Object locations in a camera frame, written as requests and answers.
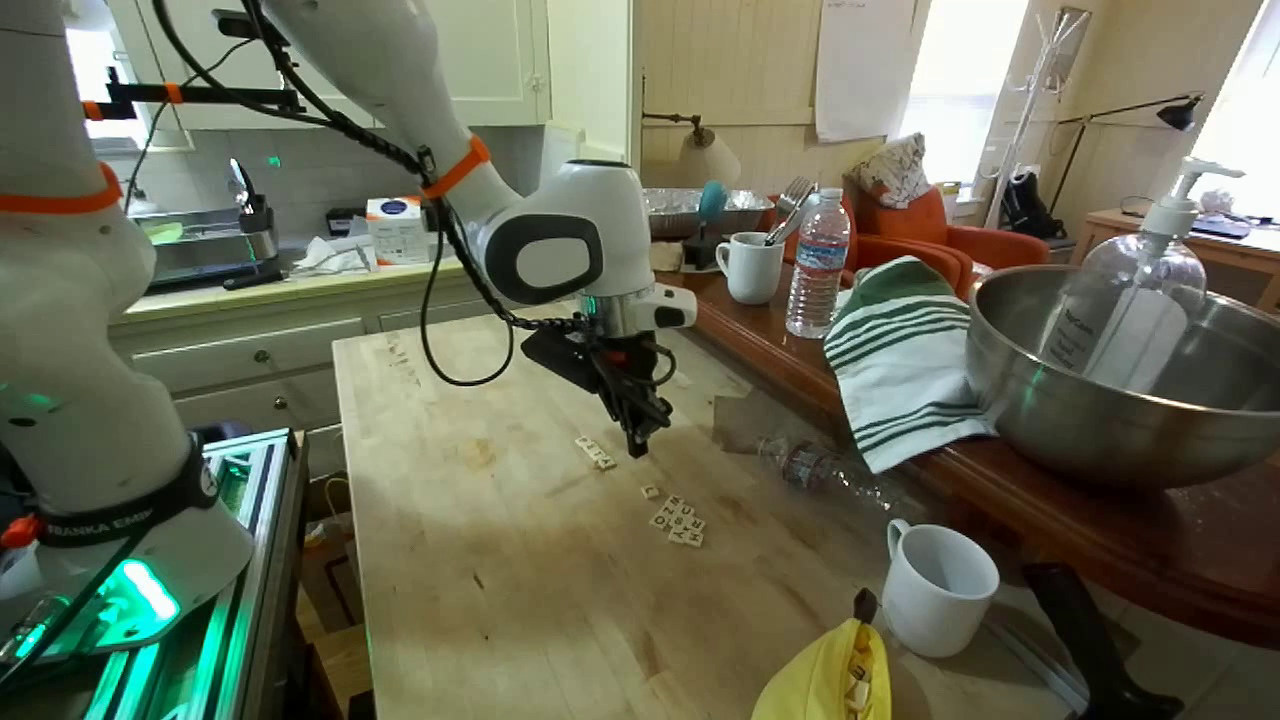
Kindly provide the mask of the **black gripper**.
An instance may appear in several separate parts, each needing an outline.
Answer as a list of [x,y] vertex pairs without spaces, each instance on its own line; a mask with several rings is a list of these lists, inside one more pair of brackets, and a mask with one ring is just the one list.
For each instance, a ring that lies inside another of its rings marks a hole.
[[576,324],[538,328],[519,351],[561,381],[595,392],[622,416],[628,457],[649,451],[649,436],[672,423],[672,402],[655,392],[655,342],[602,338]]

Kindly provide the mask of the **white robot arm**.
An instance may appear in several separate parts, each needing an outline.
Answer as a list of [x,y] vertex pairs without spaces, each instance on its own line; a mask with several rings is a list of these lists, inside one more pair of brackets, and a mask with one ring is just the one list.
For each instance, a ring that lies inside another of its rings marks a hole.
[[[529,351],[595,392],[628,448],[670,423],[655,330],[691,308],[649,265],[645,190],[622,158],[572,158],[519,197],[451,106],[430,0],[242,0],[282,84],[222,88],[249,110],[329,128],[419,181],[458,259],[498,316],[576,290],[534,318]],[[169,631],[229,589],[254,534],[224,506],[159,381],[109,324],[146,296],[153,249],[96,158],[58,0],[0,0],[0,402],[5,457],[38,501],[46,610],[16,627],[49,651],[93,601],[105,651]]]

